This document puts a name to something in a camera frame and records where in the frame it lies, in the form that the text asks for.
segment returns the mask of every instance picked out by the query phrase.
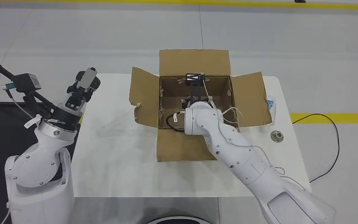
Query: black cable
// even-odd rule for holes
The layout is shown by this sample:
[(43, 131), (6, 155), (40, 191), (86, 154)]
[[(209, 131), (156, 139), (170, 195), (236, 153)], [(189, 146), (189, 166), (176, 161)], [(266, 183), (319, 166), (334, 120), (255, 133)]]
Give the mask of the black cable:
[(43, 97), (41, 94), (39, 94), (38, 92), (34, 91), (33, 96), (35, 96), (37, 99), (41, 100), (44, 104), (46, 104), (46, 106), (48, 106), (51, 109), (56, 109), (56, 106), (50, 102), (48, 99), (46, 99), (45, 97)]
[(13, 81), (14, 75), (0, 65), (0, 73), (6, 76), (9, 80)]
[(329, 172), (331, 172), (331, 170), (333, 169), (333, 167), (335, 166), (335, 164), (336, 164), (336, 162), (337, 162), (337, 160), (338, 160), (338, 157), (339, 157), (339, 155), (340, 155), (340, 150), (341, 150), (341, 147), (340, 147), (340, 137), (339, 137), (339, 135), (338, 135), (337, 126), (336, 126), (336, 124), (334, 123), (334, 121), (333, 121), (331, 118), (329, 118), (328, 116), (326, 116), (326, 115), (324, 115), (324, 114), (310, 114), (310, 115), (307, 115), (307, 116), (305, 116), (305, 117), (303, 117), (303, 118), (301, 118), (301, 119), (296, 120), (295, 122), (292, 122), (292, 124), (295, 124), (295, 123), (297, 123), (297, 122), (299, 122), (299, 121), (301, 121), (301, 120), (303, 120), (303, 119), (306, 119), (306, 118), (308, 118), (308, 117), (310, 117), (310, 116), (314, 116), (314, 115), (320, 115), (320, 116), (323, 116), (323, 117), (329, 119), (329, 120), (332, 122), (333, 126), (335, 126), (336, 134), (337, 134), (338, 150), (337, 150), (336, 159), (335, 159), (333, 165), (331, 166), (331, 168), (329, 168), (329, 170), (328, 170), (327, 172), (325, 172), (324, 174), (322, 174), (321, 176), (318, 176), (318, 177), (314, 178), (313, 180), (311, 180), (310, 183), (312, 183), (313, 181), (317, 180), (318, 178), (321, 178), (321, 177), (325, 176), (326, 174), (328, 174)]
[(176, 132), (184, 132), (184, 129), (176, 129), (175, 127), (173, 127), (173, 126), (170, 125), (169, 119), (172, 118), (173, 116), (174, 116), (174, 114), (169, 115), (169, 116), (167, 117), (167, 119), (166, 119), (167, 125), (168, 125), (171, 129), (175, 130)]

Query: white cable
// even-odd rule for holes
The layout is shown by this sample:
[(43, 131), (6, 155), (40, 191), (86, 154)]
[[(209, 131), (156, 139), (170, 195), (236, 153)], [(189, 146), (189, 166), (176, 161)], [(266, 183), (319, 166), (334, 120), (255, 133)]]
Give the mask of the white cable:
[(214, 109), (216, 109), (216, 106), (215, 106), (213, 100), (210, 99), (210, 96), (209, 96), (209, 94), (208, 94), (208, 90), (206, 89), (205, 80), (203, 80), (202, 83), (204, 84), (204, 88), (205, 88), (206, 95), (208, 96), (208, 102), (213, 106)]
[(274, 170), (275, 170), (279, 175), (285, 175), (285, 173), (286, 173), (286, 172), (285, 172), (285, 169), (284, 169), (283, 167), (280, 167), (280, 166), (274, 166), (274, 165), (271, 163), (269, 157), (267, 156), (265, 150), (263, 150), (260, 146), (254, 146), (254, 145), (241, 146), (241, 145), (232, 143), (232, 140), (231, 140), (231, 139), (227, 139), (227, 138), (226, 138), (226, 136), (223, 134), (223, 132), (222, 132), (222, 130), (221, 130), (221, 128), (220, 128), (220, 120), (221, 120), (221, 118), (224, 118), (223, 116), (224, 116), (225, 113), (227, 113), (229, 110), (232, 110), (232, 109), (236, 109), (236, 111), (238, 111), (238, 112), (241, 114), (241, 116), (243, 117), (241, 111), (240, 111), (239, 109), (233, 107), (233, 106), (232, 106), (231, 108), (227, 109), (226, 111), (224, 111), (220, 117), (219, 117), (219, 114), (218, 114), (218, 110), (216, 110), (216, 114), (217, 114), (217, 116), (219, 117), (219, 118), (218, 118), (218, 129), (219, 129), (220, 134), (225, 138), (226, 142), (229, 143), (229, 144), (232, 144), (232, 145), (234, 145), (234, 146), (237, 146), (237, 147), (243, 147), (243, 148), (256, 147), (256, 148), (259, 148), (259, 149), (263, 152), (263, 154), (265, 155), (266, 160), (267, 160), (267, 162), (268, 162), (268, 165), (269, 165), (270, 167), (274, 167)]
[(296, 184), (298, 184), (303, 190), (306, 190), (306, 188), (304, 188), (298, 181), (296, 181), (295, 179), (293, 178), (290, 178), (289, 176), (281, 176), (282, 178), (287, 178), (287, 179), (290, 179), (292, 181), (294, 181)]
[(11, 98), (11, 100), (13, 101), (13, 103), (20, 108), (20, 110), (22, 110), (22, 112), (24, 112), (25, 114), (27, 114), (27, 116), (29, 116), (31, 119), (34, 118), (33, 116), (31, 116), (26, 110), (24, 110), (22, 107), (19, 106), (19, 104), (13, 99)]
[(236, 107), (232, 106), (231, 108), (227, 109), (226, 111), (223, 112), (223, 119), (228, 122), (228, 123), (232, 123), (232, 124), (237, 124), (239, 127), (239, 119), (237, 120), (237, 122), (231, 122), (230, 120), (226, 120), (225, 117), (224, 117), (224, 114), (226, 114), (229, 110), (232, 110), (232, 109), (235, 109), (237, 112), (240, 113), (242, 119), (244, 119), (244, 115), (241, 113), (241, 111), (239, 109), (237, 109)]
[[(205, 80), (203, 80), (202, 82), (203, 82), (203, 84), (204, 84), (204, 88), (205, 88), (206, 95), (208, 96), (208, 99), (209, 99), (209, 101), (211, 102), (210, 97), (209, 97), (209, 93), (208, 93), (208, 89), (206, 89)], [(274, 168), (275, 168), (274, 170), (275, 170), (278, 174), (280, 174), (280, 175), (285, 175), (285, 169), (284, 169), (283, 167), (273, 166), (273, 164), (271, 163), (271, 161), (270, 161), (269, 157), (267, 156), (266, 152), (265, 152), (260, 146), (254, 146), (254, 145), (250, 145), (250, 146), (240, 146), (240, 145), (237, 145), (237, 144), (232, 143), (231, 139), (227, 139), (227, 138), (225, 137), (225, 135), (223, 134), (223, 132), (222, 132), (222, 130), (221, 130), (221, 128), (220, 128), (220, 120), (221, 120), (221, 118), (223, 118), (223, 119), (224, 119), (225, 121), (227, 121), (228, 123), (238, 124), (238, 126), (240, 127), (239, 121), (237, 121), (237, 122), (231, 122), (231, 121), (226, 120), (226, 119), (224, 118), (224, 114), (226, 114), (228, 111), (230, 111), (230, 110), (232, 110), (232, 109), (235, 109), (237, 112), (240, 113), (241, 117), (244, 118), (244, 115), (241, 113), (241, 111), (240, 111), (239, 109), (237, 109), (236, 107), (232, 106), (232, 107), (230, 107), (229, 109), (227, 109), (226, 111), (224, 111), (224, 112), (222, 113), (222, 115), (220, 116), (220, 118), (219, 118), (219, 113), (218, 113), (217, 108), (215, 107), (215, 104), (212, 103), (212, 106), (213, 106), (214, 109), (216, 109), (216, 114), (217, 114), (217, 116), (218, 116), (218, 128), (219, 128), (219, 132), (220, 132), (220, 134), (225, 138), (225, 140), (226, 140), (227, 143), (232, 144), (232, 145), (237, 146), (237, 147), (243, 147), (243, 148), (252, 148), (252, 147), (259, 148), (259, 149), (263, 152), (263, 154), (265, 155), (266, 160), (267, 160), (267, 162), (268, 162), (268, 165), (269, 165), (270, 167), (274, 167)]]
[(1, 224), (4, 224), (4, 223), (5, 223), (5, 221), (6, 221), (6, 220), (7, 220), (7, 218), (9, 217), (9, 214), (10, 214), (10, 208), (7, 210), (7, 214), (6, 214), (6, 216), (5, 216), (4, 220), (2, 221), (2, 223), (1, 223)]

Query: white table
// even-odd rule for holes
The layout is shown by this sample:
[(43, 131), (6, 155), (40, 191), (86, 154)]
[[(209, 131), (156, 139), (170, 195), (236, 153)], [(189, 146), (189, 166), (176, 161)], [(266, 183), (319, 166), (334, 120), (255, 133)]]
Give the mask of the white table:
[[(86, 107), (72, 160), (75, 197), (247, 197), (252, 194), (218, 161), (157, 162), (157, 129), (134, 121), (130, 74), (99, 74), (100, 88)], [(277, 98), (270, 127), (241, 128), (275, 166), (311, 190), (280, 82), (264, 77)], [(279, 130), (281, 143), (271, 140)]]

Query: gray floor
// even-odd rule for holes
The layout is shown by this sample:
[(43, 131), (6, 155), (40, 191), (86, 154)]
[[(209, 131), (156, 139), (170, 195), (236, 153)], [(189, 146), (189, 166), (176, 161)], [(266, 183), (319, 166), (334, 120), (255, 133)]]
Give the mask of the gray floor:
[[(160, 49), (227, 49), (233, 74), (279, 78), (291, 113), (357, 113), (356, 11), (129, 4), (0, 3), (0, 62), (38, 76), (40, 91), (62, 101), (78, 71), (158, 73)], [(6, 83), (0, 77), (0, 84)], [(8, 101), (0, 93), (0, 101)], [(337, 209), (336, 223), (355, 223), (358, 125), (339, 124), (341, 157), (312, 184)], [(298, 124), (309, 177), (336, 153), (330, 124)], [(191, 214), (219, 223), (265, 223), (252, 198), (76, 199), (72, 223), (138, 223), (155, 214)]]

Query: wire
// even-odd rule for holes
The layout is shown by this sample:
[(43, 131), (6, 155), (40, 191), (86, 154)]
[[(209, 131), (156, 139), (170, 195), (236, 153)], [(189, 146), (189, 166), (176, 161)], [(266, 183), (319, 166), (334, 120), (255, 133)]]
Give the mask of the wire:
[(287, 178), (287, 179), (290, 179), (292, 181), (294, 181), (296, 184), (298, 184), (303, 190), (306, 190), (306, 188), (304, 188), (298, 181), (296, 181), (295, 179), (293, 178), (290, 178), (289, 176), (281, 176), (282, 178)]
[[(226, 114), (229, 110), (232, 110), (232, 109), (235, 109), (237, 112), (239, 112), (240, 115), (241, 115), (241, 117), (242, 117), (242, 119), (244, 119), (244, 115), (242, 115), (241, 111), (240, 111), (239, 109), (233, 107), (233, 106), (232, 106), (231, 108), (227, 109), (226, 111), (224, 111), (224, 112), (223, 112), (223, 115)], [(239, 125), (239, 120), (238, 120), (237, 122), (231, 122), (230, 120), (226, 120), (224, 116), (223, 116), (223, 119), (224, 119), (226, 122), (228, 122), (228, 123), (237, 124), (237, 126), (240, 127), (240, 125)]]
[(213, 106), (214, 109), (216, 109), (216, 106), (215, 106), (213, 100), (210, 99), (210, 96), (209, 96), (209, 94), (208, 94), (208, 90), (206, 89), (205, 80), (203, 80), (202, 83), (204, 84), (204, 88), (205, 88), (206, 95), (208, 96), (208, 102)]
[(323, 117), (329, 119), (329, 120), (332, 122), (333, 126), (335, 126), (335, 130), (336, 130), (336, 134), (337, 134), (337, 146), (338, 146), (338, 149), (337, 149), (336, 159), (335, 159), (335, 161), (333, 162), (333, 165), (331, 166), (331, 168), (329, 168), (329, 170), (328, 170), (327, 172), (325, 172), (324, 174), (322, 174), (322, 175), (320, 175), (320, 176), (314, 178), (313, 180), (311, 180), (310, 183), (312, 183), (313, 181), (315, 181), (315, 180), (317, 180), (317, 179), (319, 179), (319, 178), (321, 178), (321, 177), (327, 175), (329, 172), (331, 172), (331, 170), (332, 170), (332, 169), (334, 168), (334, 166), (336, 165), (336, 162), (337, 162), (337, 160), (338, 160), (338, 157), (340, 156), (340, 151), (341, 151), (341, 147), (340, 147), (340, 136), (339, 136), (339, 134), (338, 134), (338, 128), (337, 128), (336, 124), (334, 123), (334, 121), (333, 121), (330, 117), (328, 117), (328, 116), (326, 116), (326, 115), (324, 115), (324, 114), (309, 114), (309, 115), (307, 115), (307, 116), (305, 116), (305, 117), (303, 117), (303, 118), (301, 118), (301, 119), (296, 120), (295, 122), (292, 122), (292, 124), (295, 124), (295, 123), (297, 123), (297, 122), (299, 122), (299, 121), (301, 121), (301, 120), (303, 120), (303, 119), (306, 119), (306, 118), (308, 118), (308, 117), (310, 117), (310, 116), (314, 116), (314, 115), (323, 116)]
[(269, 157), (267, 156), (265, 150), (263, 150), (260, 146), (255, 146), (255, 145), (252, 145), (252, 144), (251, 144), (251, 145), (248, 145), (248, 146), (242, 146), (242, 145), (239, 145), (239, 144), (235, 144), (235, 143), (232, 142), (232, 139), (231, 139), (231, 138), (227, 138), (227, 137), (223, 134), (223, 132), (222, 132), (222, 130), (221, 130), (221, 127), (220, 127), (220, 120), (221, 120), (221, 118), (224, 118), (224, 117), (223, 117), (224, 114), (227, 113), (227, 112), (228, 112), (229, 110), (231, 110), (231, 109), (236, 109), (236, 110), (242, 115), (242, 113), (241, 113), (241, 111), (240, 111), (239, 109), (237, 109), (237, 108), (235, 108), (235, 107), (231, 107), (231, 108), (227, 109), (226, 111), (224, 111), (224, 112), (221, 114), (220, 118), (218, 118), (218, 129), (219, 129), (220, 134), (225, 138), (226, 142), (229, 143), (229, 144), (232, 144), (233, 146), (237, 146), (237, 147), (243, 147), (243, 148), (253, 148), (253, 147), (256, 147), (256, 148), (260, 149), (260, 150), (263, 152), (263, 154), (265, 155), (266, 160), (267, 160), (267, 162), (268, 162), (268, 165), (269, 165), (270, 167), (274, 167), (274, 168), (275, 168), (274, 170), (275, 170), (278, 174), (280, 174), (280, 175), (285, 175), (285, 169), (284, 169), (283, 167), (280, 167), (280, 166), (274, 166), (274, 165), (271, 163)]
[(174, 116), (174, 114), (171, 114), (171, 115), (169, 115), (169, 116), (167, 117), (167, 119), (166, 119), (167, 125), (168, 125), (171, 129), (175, 130), (176, 132), (184, 132), (183, 129), (176, 129), (175, 127), (173, 127), (173, 126), (170, 125), (169, 119), (172, 118), (173, 116)]
[(31, 116), (31, 114), (29, 114), (26, 110), (24, 110), (22, 107), (19, 106), (19, 104), (14, 100), (14, 98), (12, 97), (10, 90), (5, 90), (7, 95), (10, 97), (10, 99), (12, 100), (12, 102), (18, 107), (20, 108), (20, 110), (22, 110), (22, 112), (24, 112), (25, 114), (27, 114), (27, 116), (29, 116), (31, 119), (34, 118), (33, 116)]
[(4, 218), (4, 220), (1, 222), (1, 224), (4, 224), (4, 223), (5, 223), (5, 221), (6, 221), (7, 218), (9, 217), (9, 214), (10, 214), (10, 208), (7, 210), (7, 214), (6, 214), (5, 218)]

